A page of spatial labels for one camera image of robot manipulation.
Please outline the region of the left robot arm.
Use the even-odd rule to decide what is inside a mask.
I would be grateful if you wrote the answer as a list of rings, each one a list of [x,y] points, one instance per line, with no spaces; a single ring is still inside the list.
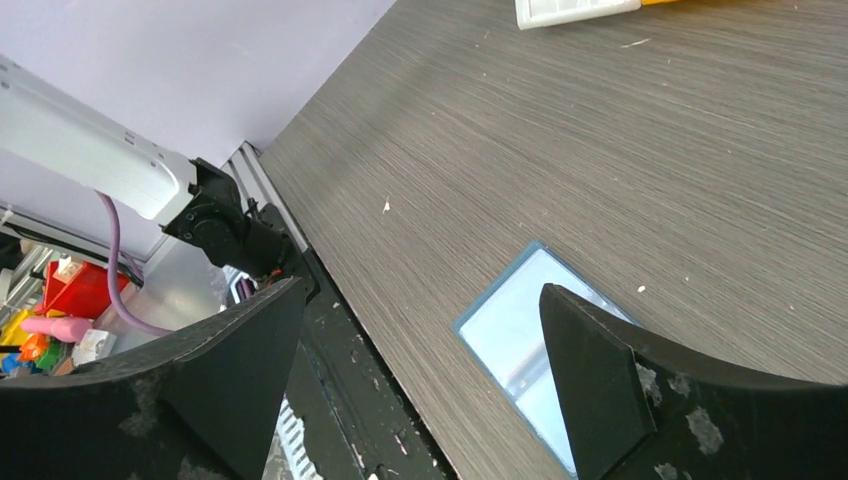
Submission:
[[[294,256],[278,209],[244,204],[230,174],[132,132],[8,57],[1,147],[128,206],[215,266],[265,278]]]

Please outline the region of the blue card holder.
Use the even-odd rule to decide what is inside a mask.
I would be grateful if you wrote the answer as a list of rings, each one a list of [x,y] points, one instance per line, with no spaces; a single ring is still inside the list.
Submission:
[[[539,299],[547,283],[631,324],[637,322],[554,251],[530,242],[456,320],[454,331],[477,358],[568,479],[577,471],[543,337]]]

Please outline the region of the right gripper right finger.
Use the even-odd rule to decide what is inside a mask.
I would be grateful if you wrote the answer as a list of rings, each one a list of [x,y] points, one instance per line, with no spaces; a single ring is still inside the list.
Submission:
[[[847,389],[735,365],[546,284],[543,336],[582,479],[843,479]]]

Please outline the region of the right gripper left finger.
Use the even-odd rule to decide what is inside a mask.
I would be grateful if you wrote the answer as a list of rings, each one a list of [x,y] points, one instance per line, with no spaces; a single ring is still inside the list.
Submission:
[[[258,479],[304,318],[290,278],[131,350],[1,384],[5,479]]]

